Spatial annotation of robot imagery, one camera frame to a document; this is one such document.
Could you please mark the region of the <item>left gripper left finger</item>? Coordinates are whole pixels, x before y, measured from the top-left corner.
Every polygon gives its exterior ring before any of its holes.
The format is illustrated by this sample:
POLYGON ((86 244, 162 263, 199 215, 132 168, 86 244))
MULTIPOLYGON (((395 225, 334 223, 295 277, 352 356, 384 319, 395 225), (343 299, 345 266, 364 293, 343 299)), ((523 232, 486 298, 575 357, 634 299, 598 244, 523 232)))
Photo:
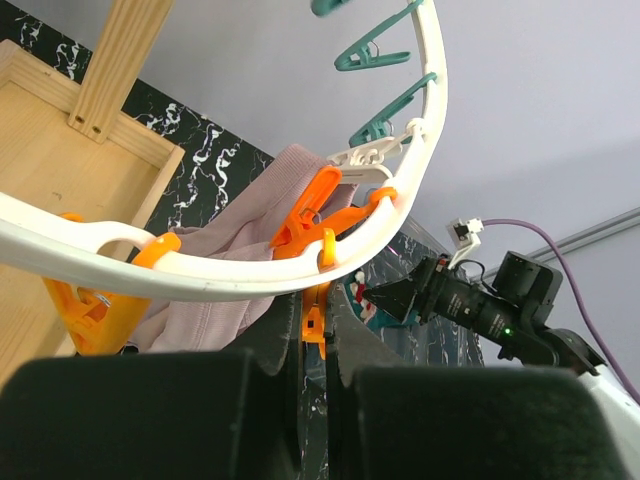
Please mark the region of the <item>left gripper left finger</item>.
POLYGON ((301 298, 215 352, 34 360, 1 391, 5 479, 293 479, 301 298))

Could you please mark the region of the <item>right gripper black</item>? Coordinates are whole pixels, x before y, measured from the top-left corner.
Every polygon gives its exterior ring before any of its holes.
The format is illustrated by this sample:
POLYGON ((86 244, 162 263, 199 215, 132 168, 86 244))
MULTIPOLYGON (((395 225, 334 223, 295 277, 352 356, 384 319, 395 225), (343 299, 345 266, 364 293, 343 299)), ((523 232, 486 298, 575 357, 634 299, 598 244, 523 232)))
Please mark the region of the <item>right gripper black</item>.
POLYGON ((438 315, 505 345, 510 337, 510 304, 461 280, 447 257, 426 259, 419 279, 402 278, 368 287, 363 297, 397 323, 424 323, 438 315))

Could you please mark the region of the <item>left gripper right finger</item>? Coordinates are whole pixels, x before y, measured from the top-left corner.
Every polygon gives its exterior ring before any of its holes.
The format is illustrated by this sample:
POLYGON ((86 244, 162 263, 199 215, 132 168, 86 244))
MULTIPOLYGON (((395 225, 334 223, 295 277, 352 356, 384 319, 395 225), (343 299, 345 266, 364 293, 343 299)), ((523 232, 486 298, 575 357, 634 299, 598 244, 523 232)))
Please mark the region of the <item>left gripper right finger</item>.
POLYGON ((639 410, 604 377, 405 362, 329 294, 333 479, 635 479, 639 410))

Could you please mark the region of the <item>green sock with reindeer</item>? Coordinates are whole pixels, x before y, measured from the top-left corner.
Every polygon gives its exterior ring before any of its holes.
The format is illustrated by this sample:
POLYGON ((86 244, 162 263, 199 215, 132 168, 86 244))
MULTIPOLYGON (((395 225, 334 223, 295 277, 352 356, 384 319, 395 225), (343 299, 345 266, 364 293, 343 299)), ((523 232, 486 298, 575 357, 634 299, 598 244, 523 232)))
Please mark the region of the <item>green sock with reindeer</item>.
POLYGON ((375 305, 363 296, 367 288, 367 277, 363 270, 350 274, 346 280, 346 293, 355 315, 371 330, 383 328, 410 328, 420 325, 416 315, 412 313, 405 321, 398 322, 391 315, 378 310, 375 305))

